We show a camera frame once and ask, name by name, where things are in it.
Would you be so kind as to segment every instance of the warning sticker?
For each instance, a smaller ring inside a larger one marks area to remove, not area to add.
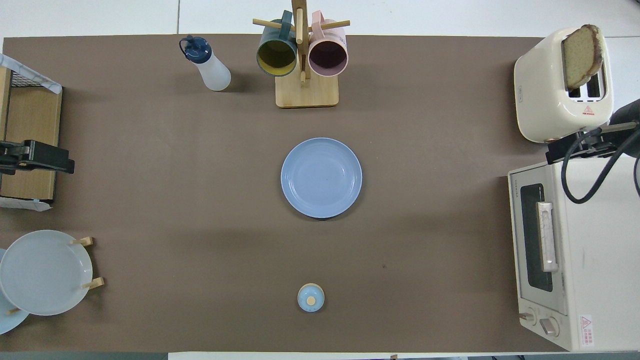
[[[593,346],[593,321],[591,315],[581,315],[578,319],[580,327],[580,344],[583,347]]]
[[[584,111],[582,112],[583,115],[596,115],[593,110],[591,109],[590,106],[587,106],[586,108],[584,108]]]

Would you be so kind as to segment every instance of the teal mug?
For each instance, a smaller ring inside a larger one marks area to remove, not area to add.
[[[293,13],[285,10],[282,19],[274,20],[282,24],[280,29],[264,27],[256,59],[262,71],[271,76],[285,76],[296,67],[298,45],[296,35],[291,31]]]

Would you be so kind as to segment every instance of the toaster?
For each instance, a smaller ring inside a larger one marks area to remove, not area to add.
[[[556,31],[516,61],[513,83],[518,127],[532,142],[552,142],[608,123],[613,112],[609,53],[604,41],[600,71],[580,88],[566,88],[562,41],[577,29]]]

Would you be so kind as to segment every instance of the oven door handle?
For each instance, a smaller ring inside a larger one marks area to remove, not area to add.
[[[538,239],[540,240],[542,271],[556,272],[559,267],[556,262],[554,223],[551,217],[551,210],[554,206],[551,202],[537,202],[536,208],[538,210]]]

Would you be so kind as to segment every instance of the oven window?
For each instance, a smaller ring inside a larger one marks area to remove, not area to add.
[[[551,273],[542,271],[538,209],[536,207],[537,202],[545,200],[545,189],[542,184],[523,186],[520,188],[520,198],[522,201],[522,227],[524,229],[524,248],[527,257],[529,285],[551,292],[554,289]]]

